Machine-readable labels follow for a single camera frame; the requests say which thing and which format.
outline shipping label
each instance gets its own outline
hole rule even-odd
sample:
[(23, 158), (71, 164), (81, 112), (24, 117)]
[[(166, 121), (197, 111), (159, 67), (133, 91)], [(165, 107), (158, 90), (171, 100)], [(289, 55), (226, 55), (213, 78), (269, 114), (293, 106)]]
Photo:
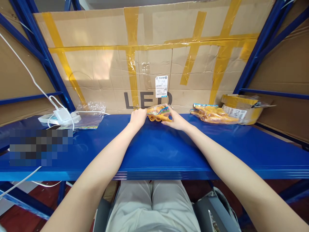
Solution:
[(222, 106), (222, 109), (231, 117), (233, 118), (238, 118), (239, 119), (239, 122), (243, 122), (244, 118), (245, 118), (245, 115), (247, 113), (246, 110), (240, 110), (240, 109), (236, 109), (236, 108), (231, 108), (231, 107), (228, 107), (226, 105), (223, 105)]
[(155, 97), (167, 97), (168, 76), (157, 76), (155, 78)]

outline forearm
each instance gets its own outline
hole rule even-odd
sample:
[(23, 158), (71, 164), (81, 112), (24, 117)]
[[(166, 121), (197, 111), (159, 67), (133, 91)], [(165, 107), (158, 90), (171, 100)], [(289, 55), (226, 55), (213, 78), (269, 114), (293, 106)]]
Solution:
[(42, 231), (89, 231), (108, 183), (139, 128), (128, 124), (87, 166)]
[(307, 228), (275, 191), (238, 157), (194, 126), (188, 127), (185, 132), (242, 203), (258, 231), (290, 231), (295, 227), (302, 231)]

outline cardboard wall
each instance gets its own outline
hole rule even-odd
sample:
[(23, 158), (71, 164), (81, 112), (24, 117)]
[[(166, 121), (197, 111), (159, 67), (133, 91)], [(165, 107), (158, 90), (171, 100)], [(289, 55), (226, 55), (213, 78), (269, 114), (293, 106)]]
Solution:
[[(111, 114), (220, 103), (233, 92), (273, 0), (218, 0), (34, 14), (75, 105)], [(155, 78), (168, 94), (155, 96)]]
[[(309, 6), (297, 0), (288, 13), (280, 33)], [(263, 60), (250, 89), (309, 94), (309, 19), (295, 29)], [(309, 100), (268, 96), (276, 107), (266, 108), (259, 123), (309, 142)]]
[[(0, 13), (26, 37), (24, 29), (8, 0), (0, 0)], [(39, 86), (46, 93), (55, 92), (39, 60), (6, 31), (2, 25), (0, 25), (0, 32), (27, 65)], [(42, 94), (32, 82), (31, 76), (23, 64), (2, 38), (0, 38), (0, 70), (0, 99)], [(39, 112), (50, 109), (51, 106), (50, 102), (44, 98), (0, 105), (0, 126), (36, 115)]]

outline floor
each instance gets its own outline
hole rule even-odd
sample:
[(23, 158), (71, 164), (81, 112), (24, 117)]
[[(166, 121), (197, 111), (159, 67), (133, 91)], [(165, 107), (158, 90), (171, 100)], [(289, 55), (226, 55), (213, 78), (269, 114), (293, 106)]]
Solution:
[[(266, 182), (276, 191), (281, 192), (287, 187), (291, 186), (298, 180), (266, 180)], [(46, 181), (44, 184), (52, 185), (56, 182)], [(212, 181), (213, 185), (219, 188), (226, 196), (231, 207), (235, 210), (237, 216), (242, 214), (242, 206), (236, 196), (229, 190), (229, 188), (220, 180)], [(183, 185), (192, 202), (197, 201), (211, 190), (210, 185), (206, 180), (184, 180)], [(51, 188), (42, 186), (36, 187), (29, 194), (40, 200), (47, 206), (55, 209), (57, 207), (59, 185)], [(305, 198), (299, 202), (291, 204), (292, 209), (305, 221), (309, 222), (309, 198)], [(38, 232), (42, 229), (45, 220), (40, 217), (13, 206), (5, 214), (0, 217), (0, 224), (7, 230), (7, 232)], [(255, 231), (252, 225), (242, 228), (243, 231)]]

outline white pants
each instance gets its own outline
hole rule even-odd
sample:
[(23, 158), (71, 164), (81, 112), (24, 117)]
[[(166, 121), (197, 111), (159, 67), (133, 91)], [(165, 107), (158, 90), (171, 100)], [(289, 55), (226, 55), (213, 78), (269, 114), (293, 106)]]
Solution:
[(122, 181), (106, 231), (161, 231), (155, 225), (201, 231), (181, 181)]

